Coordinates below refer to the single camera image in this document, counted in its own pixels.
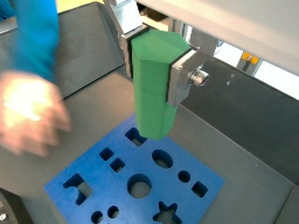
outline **metal bracket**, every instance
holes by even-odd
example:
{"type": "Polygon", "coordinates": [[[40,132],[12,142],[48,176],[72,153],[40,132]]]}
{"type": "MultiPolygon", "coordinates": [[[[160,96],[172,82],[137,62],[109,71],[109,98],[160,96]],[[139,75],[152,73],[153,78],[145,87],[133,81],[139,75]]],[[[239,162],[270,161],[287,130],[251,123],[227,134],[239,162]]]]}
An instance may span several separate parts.
{"type": "Polygon", "coordinates": [[[200,50],[189,50],[173,63],[169,75],[167,103],[177,107],[189,94],[191,85],[203,86],[208,74],[201,71],[201,65],[211,58],[217,40],[204,34],[200,39],[200,50]]]}
{"type": "Polygon", "coordinates": [[[119,32],[119,44],[125,57],[125,73],[132,79],[131,40],[149,28],[143,24],[135,0],[104,0],[104,3],[119,32]]]}

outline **white panel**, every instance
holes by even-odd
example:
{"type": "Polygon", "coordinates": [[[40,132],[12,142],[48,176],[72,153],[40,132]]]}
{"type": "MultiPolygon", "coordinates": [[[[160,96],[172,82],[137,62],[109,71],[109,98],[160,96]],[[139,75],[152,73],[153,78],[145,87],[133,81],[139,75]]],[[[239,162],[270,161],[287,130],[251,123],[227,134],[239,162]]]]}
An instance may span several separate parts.
{"type": "Polygon", "coordinates": [[[137,0],[299,75],[296,0],[137,0]]]}

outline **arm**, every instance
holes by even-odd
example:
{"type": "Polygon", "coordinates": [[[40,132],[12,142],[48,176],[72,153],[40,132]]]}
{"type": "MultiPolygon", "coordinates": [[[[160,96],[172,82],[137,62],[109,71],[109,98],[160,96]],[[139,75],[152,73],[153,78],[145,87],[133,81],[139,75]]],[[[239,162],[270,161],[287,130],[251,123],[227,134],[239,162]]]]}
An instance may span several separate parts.
{"type": "Polygon", "coordinates": [[[55,129],[71,119],[53,84],[59,23],[53,0],[15,0],[19,32],[12,60],[0,74],[0,145],[16,154],[44,156],[55,129]]]}

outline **star-shaped hole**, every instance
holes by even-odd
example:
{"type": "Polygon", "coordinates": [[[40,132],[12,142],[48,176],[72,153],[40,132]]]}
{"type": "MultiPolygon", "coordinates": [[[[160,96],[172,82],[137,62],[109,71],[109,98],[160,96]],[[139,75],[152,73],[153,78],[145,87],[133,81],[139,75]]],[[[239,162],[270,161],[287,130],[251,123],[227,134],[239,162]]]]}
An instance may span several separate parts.
{"type": "Polygon", "coordinates": [[[160,212],[153,216],[153,221],[161,222],[163,224],[181,224],[183,221],[175,214],[177,204],[172,203],[167,206],[161,201],[159,202],[160,212]]]}

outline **gray table surface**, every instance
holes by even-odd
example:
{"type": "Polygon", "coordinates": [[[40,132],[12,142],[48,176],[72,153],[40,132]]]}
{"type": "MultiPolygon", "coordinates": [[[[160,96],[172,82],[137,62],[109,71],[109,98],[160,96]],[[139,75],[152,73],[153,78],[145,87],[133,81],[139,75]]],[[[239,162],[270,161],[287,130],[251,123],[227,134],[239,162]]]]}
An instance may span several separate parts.
{"type": "MultiPolygon", "coordinates": [[[[47,158],[0,148],[0,186],[23,197],[35,223],[65,223],[44,184],[135,113],[123,73],[121,67],[65,100],[73,130],[60,132],[47,158]]],[[[294,184],[181,106],[169,137],[225,181],[200,223],[274,223],[294,184]]]]}

